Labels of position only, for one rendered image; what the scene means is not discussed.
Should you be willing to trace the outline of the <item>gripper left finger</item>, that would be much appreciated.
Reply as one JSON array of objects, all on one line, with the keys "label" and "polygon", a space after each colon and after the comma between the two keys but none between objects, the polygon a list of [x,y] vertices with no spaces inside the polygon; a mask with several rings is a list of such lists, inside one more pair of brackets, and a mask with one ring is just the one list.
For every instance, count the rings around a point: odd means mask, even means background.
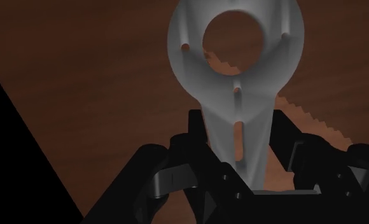
[{"label": "gripper left finger", "polygon": [[168,148],[145,144],[130,158],[81,224],[151,224],[170,193],[184,191],[196,224],[246,224],[252,191],[207,144],[200,110]]}]

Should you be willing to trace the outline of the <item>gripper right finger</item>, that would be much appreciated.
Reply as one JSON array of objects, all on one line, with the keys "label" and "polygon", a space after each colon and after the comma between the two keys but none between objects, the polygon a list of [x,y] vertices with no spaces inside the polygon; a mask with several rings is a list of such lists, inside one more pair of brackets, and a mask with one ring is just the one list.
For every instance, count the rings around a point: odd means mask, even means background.
[{"label": "gripper right finger", "polygon": [[269,146],[282,167],[294,174],[296,191],[284,207],[301,224],[369,224],[369,144],[342,151],[323,137],[302,132],[283,111],[273,113]]}]

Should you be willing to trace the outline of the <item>grey slotted spoon with hole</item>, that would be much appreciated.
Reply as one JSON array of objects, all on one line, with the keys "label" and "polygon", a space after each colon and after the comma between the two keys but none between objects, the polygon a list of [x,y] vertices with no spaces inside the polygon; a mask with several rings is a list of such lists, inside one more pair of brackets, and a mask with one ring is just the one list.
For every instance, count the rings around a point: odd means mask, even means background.
[{"label": "grey slotted spoon with hole", "polygon": [[[258,62],[235,76],[214,71],[202,41],[209,23],[228,11],[246,13],[263,31]],[[277,93],[302,56],[304,23],[297,0],[179,0],[167,53],[181,86],[201,105],[209,142],[252,190],[261,190]]]}]

